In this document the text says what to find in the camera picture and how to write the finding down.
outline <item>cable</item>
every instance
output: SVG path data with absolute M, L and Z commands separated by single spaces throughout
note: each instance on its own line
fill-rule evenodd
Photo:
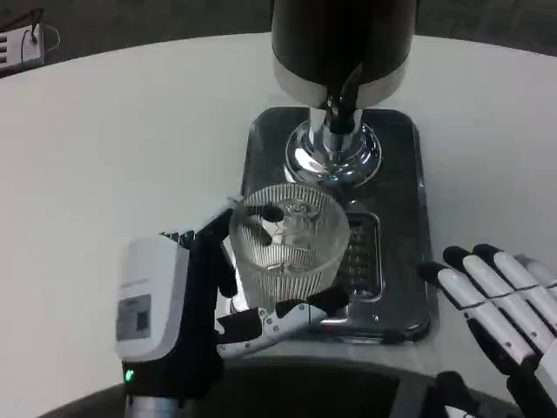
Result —
M 28 33 L 31 33 L 31 29 L 26 30 L 23 33 L 23 37 L 21 39 L 21 68 L 23 69 L 24 66 L 24 62 L 23 62 L 23 46 L 25 45 L 25 37 L 27 36 Z
M 50 30 L 52 30 L 54 33 L 56 33 L 56 36 L 58 38 L 56 45 L 51 46 L 49 49 L 45 50 L 44 53 L 48 54 L 49 52 L 52 52 L 53 50 L 55 50 L 58 46 L 60 46 L 60 42 L 62 41 L 62 37 L 60 36 L 60 32 L 58 32 L 58 29 L 56 29 L 54 26 L 52 26 L 51 24 L 43 24 L 43 27 L 49 28 Z
M 13 27 L 16 24 L 20 24 L 21 22 L 23 22 L 26 18 L 30 18 L 31 20 L 31 24 L 32 24 L 32 30 L 33 32 L 35 31 L 35 28 L 37 27 L 37 24 L 41 21 L 41 18 L 43 18 L 43 14 L 44 14 L 44 9 L 31 9 L 28 13 L 25 13 L 24 15 L 21 15 L 19 17 L 16 17 L 15 19 L 13 19 L 11 22 L 8 22 L 6 24 L 0 25 L 0 32 L 5 32 L 7 30 L 13 29 Z

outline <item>round table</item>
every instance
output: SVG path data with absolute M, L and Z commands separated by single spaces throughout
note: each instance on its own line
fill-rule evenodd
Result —
M 85 57 L 0 81 L 0 416 L 32 417 L 121 381 L 120 256 L 133 238 L 195 227 L 238 193 L 250 123 L 297 105 L 269 34 Z M 381 104 L 420 130 L 433 252 L 491 242 L 557 267 L 557 59 L 416 37 Z M 286 342 L 261 355 L 378 361 L 504 379 L 440 296 L 440 326 L 403 347 Z

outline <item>white wall outlet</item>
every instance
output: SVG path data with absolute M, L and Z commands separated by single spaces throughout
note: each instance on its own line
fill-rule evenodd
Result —
M 0 32 L 0 73 L 3 71 L 23 71 L 44 65 L 43 27 L 37 24 L 34 44 L 31 38 L 32 26 L 24 26 Z

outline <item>coffee machine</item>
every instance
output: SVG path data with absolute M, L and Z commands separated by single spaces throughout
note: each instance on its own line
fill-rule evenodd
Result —
M 275 0 L 272 49 L 281 88 L 306 107 L 252 124 L 242 193 L 310 182 L 346 209 L 351 240 L 336 281 L 351 303 L 319 332 L 348 340 L 417 340 L 434 297 L 416 274 L 430 260 L 419 134 L 394 110 L 367 107 L 403 81 L 416 0 Z

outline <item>robotic hand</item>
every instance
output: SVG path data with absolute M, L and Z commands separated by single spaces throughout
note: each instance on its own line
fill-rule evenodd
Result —
M 226 298 L 238 291 L 223 246 L 235 205 L 196 233 L 162 233 L 130 244 L 116 332 L 126 417 L 182 416 L 185 403 L 204 397 L 220 378 L 223 359 L 272 346 L 348 304 L 346 292 L 332 287 L 280 302 L 272 313 L 253 308 L 219 318 L 224 332 L 215 331 L 218 291 Z M 272 206 L 263 210 L 271 219 L 281 216 Z
M 526 418 L 557 417 L 557 276 L 540 262 L 480 244 L 443 252 L 450 266 L 425 263 L 419 276 L 464 313 L 481 349 Z M 450 417 L 478 416 L 456 401 Z

